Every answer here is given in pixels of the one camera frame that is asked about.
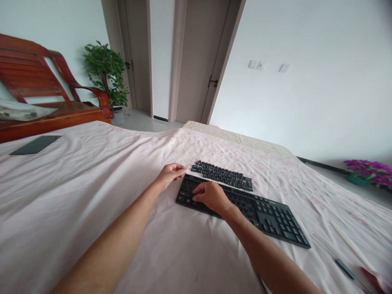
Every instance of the wooden door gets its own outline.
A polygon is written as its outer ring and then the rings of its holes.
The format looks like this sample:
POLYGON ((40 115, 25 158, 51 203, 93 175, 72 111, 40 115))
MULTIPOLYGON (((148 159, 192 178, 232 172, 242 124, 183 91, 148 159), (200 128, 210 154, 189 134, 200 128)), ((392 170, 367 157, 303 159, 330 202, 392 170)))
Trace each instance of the wooden door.
POLYGON ((150 113, 147 1, 117 1, 129 84, 135 89, 132 107, 150 113))
POLYGON ((176 120, 207 122, 240 3, 187 0, 176 120))

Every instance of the bed sheet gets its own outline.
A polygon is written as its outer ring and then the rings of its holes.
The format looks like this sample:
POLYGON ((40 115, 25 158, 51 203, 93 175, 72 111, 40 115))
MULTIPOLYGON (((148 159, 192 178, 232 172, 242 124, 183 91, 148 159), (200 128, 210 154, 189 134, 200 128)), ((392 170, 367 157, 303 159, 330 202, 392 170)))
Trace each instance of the bed sheet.
POLYGON ((240 135, 231 131, 226 131, 215 126, 205 125, 190 120, 183 126, 183 128, 192 129, 194 131, 199 131, 201 133, 215 136, 220 139, 232 141, 234 143, 251 147, 253 149, 261 150, 294 161, 299 161, 299 159, 293 153, 291 153, 286 147, 280 146, 278 144, 270 143, 267 141, 259 140, 256 138, 248 137, 245 135, 240 135))
MULTIPOLYGON (((162 133, 90 122, 39 154, 0 145, 0 292, 48 292, 164 164, 203 160, 253 178, 254 194, 288 204, 306 236, 318 232, 353 269, 362 265, 332 229, 338 224, 373 266, 391 276, 392 214, 306 165, 189 130, 162 133)), ((260 293, 261 284, 227 223, 175 203, 181 181, 158 198, 116 293, 260 293)), ((324 293, 359 290, 313 242, 272 238, 324 293)))

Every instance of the chair armrest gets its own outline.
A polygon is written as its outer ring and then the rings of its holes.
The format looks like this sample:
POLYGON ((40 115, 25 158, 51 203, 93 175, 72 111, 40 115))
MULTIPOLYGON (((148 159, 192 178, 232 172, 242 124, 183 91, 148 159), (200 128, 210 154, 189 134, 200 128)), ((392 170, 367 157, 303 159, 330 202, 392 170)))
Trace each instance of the chair armrest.
POLYGON ((109 108, 109 98, 107 97, 107 94, 101 89, 95 87, 84 87, 80 85, 72 75, 67 62, 65 61, 64 56, 60 52, 53 51, 53 50, 49 50, 49 53, 58 71, 60 72, 61 76, 63 77, 65 82, 69 85, 69 89, 71 90, 73 98, 76 101, 80 101, 80 98, 76 93, 75 89, 86 89, 93 92, 98 97, 99 107, 102 108, 104 116, 106 118, 110 118, 112 116, 112 112, 109 108))
POLYGON ((106 93, 101 89, 95 87, 84 87, 82 85, 79 85, 78 83, 72 83, 69 84, 69 86, 76 89, 86 89, 93 92, 99 100, 99 107, 102 108, 104 116, 106 118, 110 118, 113 115, 109 107, 109 98, 107 97, 106 93))

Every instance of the keyboard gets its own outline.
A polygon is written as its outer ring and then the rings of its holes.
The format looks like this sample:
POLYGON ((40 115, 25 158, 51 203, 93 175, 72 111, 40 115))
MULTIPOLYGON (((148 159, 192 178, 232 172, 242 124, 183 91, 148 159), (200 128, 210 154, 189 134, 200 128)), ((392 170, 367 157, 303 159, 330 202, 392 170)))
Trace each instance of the keyboard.
POLYGON ((203 174, 203 178, 225 183, 234 188, 253 191, 251 178, 247 178, 243 174, 215 166, 211 163, 205 163, 204 161, 199 160, 192 165, 191 171, 203 174))
MULTIPOLYGON (((203 182, 207 182, 207 180, 185 174, 176 203, 222 218, 204 203, 192 200, 193 190, 203 182)), ((240 209, 242 214, 264 234, 306 249, 311 248, 301 227, 286 204, 225 185, 218 185, 223 188, 228 199, 240 209)))

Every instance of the floor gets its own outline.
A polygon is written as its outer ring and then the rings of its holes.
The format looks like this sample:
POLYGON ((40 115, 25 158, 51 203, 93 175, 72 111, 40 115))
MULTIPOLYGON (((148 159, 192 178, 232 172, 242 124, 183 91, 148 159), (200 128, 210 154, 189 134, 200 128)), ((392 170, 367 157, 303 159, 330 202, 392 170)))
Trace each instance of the floor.
MULTIPOLYGON (((173 123, 163 122, 154 118, 151 118, 148 113, 142 112, 137 109, 130 109, 127 111, 130 116, 124 115, 124 118, 116 116, 112 123, 117 127, 124 129, 131 129, 136 131, 153 131, 161 132, 170 129, 181 128, 184 123, 175 121, 173 123)), ((322 174, 326 178, 342 186, 343 188, 367 199, 373 201, 379 205, 382 205, 392 210, 392 194, 385 190, 378 189, 372 185, 366 187, 360 187, 347 181, 345 175, 330 171, 314 165, 309 165, 310 168, 322 174)))
POLYGON ((137 110, 127 109, 130 116, 123 114, 115 114, 114 119, 111 121, 116 127, 124 129, 131 129, 135 131, 153 131, 161 132, 170 129, 179 129, 183 127, 184 123, 174 121, 172 123, 164 122, 150 117, 150 114, 137 110))
POLYGON ((348 180, 346 180, 346 176, 340 173, 336 173, 334 171, 330 171, 328 169, 324 169, 322 167, 317 167, 314 165, 308 165, 310 168, 322 174, 326 178, 330 179, 331 181, 335 182, 339 186, 365 198, 367 200, 373 201, 379 205, 382 205, 385 208, 392 210, 392 194, 379 189, 375 186, 368 185, 365 187, 357 186, 348 180))

